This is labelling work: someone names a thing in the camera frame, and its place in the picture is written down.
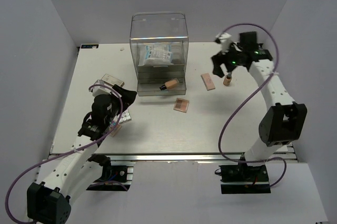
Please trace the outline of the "white puffy cotton pad bag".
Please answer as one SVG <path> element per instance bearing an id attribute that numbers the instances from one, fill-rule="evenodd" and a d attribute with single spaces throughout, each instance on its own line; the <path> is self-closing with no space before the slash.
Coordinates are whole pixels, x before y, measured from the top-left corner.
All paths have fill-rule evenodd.
<path id="1" fill-rule="evenodd" d="M 145 44 L 140 46 L 138 66 L 158 64 L 157 59 L 150 57 L 154 49 L 155 45 Z"/>

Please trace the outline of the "white cotton pad pack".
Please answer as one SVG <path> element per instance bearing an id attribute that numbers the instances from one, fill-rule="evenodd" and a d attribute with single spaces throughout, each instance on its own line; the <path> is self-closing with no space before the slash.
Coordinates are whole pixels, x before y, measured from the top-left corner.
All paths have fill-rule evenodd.
<path id="1" fill-rule="evenodd" d="M 150 57 L 158 60 L 156 65 L 171 65 L 173 53 L 166 49 L 154 49 Z"/>

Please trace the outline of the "clear smoky makeup organizer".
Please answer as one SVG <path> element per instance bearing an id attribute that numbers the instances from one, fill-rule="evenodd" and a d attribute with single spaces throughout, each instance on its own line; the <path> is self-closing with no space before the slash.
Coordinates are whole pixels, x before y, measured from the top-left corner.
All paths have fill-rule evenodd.
<path id="1" fill-rule="evenodd" d="M 189 51 L 185 14 L 134 14 L 131 20 L 130 50 L 139 96 L 185 95 Z"/>

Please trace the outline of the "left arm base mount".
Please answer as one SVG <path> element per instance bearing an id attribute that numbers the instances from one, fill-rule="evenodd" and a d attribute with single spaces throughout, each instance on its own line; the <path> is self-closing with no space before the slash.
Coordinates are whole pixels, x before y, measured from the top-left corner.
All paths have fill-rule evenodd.
<path id="1" fill-rule="evenodd" d="M 112 162 L 105 166 L 102 175 L 88 188 L 88 191 L 128 191 L 133 179 L 134 164 Z"/>

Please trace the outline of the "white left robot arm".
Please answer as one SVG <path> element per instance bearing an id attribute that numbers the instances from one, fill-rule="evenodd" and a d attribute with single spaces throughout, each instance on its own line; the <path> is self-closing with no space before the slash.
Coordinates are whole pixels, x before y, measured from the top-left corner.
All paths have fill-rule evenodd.
<path id="1" fill-rule="evenodd" d="M 91 111 L 83 119 L 71 154 L 39 183 L 27 190 L 27 215 L 40 223 L 66 223 L 72 204 L 94 183 L 109 181 L 112 173 L 109 157 L 97 154 L 99 146 L 121 117 L 134 103 L 137 92 L 118 85 L 94 84 L 89 88 L 94 96 Z"/>

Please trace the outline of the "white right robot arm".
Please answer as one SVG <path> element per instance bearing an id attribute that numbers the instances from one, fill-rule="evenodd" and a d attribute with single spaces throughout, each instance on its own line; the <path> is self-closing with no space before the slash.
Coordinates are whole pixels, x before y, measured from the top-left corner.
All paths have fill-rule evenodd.
<path id="1" fill-rule="evenodd" d="M 228 73 L 238 66 L 245 67 L 258 85 L 252 95 L 261 93 L 266 104 L 267 112 L 259 124 L 258 139 L 235 160 L 243 164 L 238 167 L 238 176 L 250 181 L 257 174 L 255 166 L 272 159 L 282 146 L 299 139 L 308 110 L 286 91 L 276 71 L 277 58 L 257 42 L 256 32 L 241 33 L 237 43 L 232 41 L 230 34 L 222 32 L 215 42 L 221 45 L 221 50 L 211 58 L 213 74 L 224 77 L 221 65 Z"/>

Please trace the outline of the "beige foundation bottle grey pump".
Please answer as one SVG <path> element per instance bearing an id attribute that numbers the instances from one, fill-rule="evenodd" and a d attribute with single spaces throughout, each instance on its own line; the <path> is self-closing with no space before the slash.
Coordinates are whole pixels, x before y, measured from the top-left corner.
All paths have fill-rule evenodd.
<path id="1" fill-rule="evenodd" d="M 224 80 L 223 80 L 223 85 L 224 86 L 229 86 L 230 83 L 231 83 L 231 80 L 232 80 L 232 72 L 228 72 L 225 77 L 224 77 Z"/>

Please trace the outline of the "beige foundation bottle black cap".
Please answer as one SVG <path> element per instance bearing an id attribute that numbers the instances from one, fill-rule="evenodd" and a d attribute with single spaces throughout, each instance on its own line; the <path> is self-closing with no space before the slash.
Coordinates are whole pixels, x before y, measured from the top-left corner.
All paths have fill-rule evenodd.
<path id="1" fill-rule="evenodd" d="M 171 79 L 167 82 L 165 82 L 164 85 L 162 85 L 160 87 L 160 90 L 171 90 L 171 89 L 174 89 L 175 87 L 177 87 L 179 85 L 179 80 L 177 78 L 175 79 Z"/>

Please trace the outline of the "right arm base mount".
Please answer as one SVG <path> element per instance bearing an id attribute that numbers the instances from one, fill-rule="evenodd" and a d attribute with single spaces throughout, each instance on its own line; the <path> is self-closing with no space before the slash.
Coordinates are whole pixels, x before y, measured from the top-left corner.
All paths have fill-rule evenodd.
<path id="1" fill-rule="evenodd" d="M 271 193 L 265 165 L 222 165 L 214 173 L 221 177 L 223 195 Z"/>

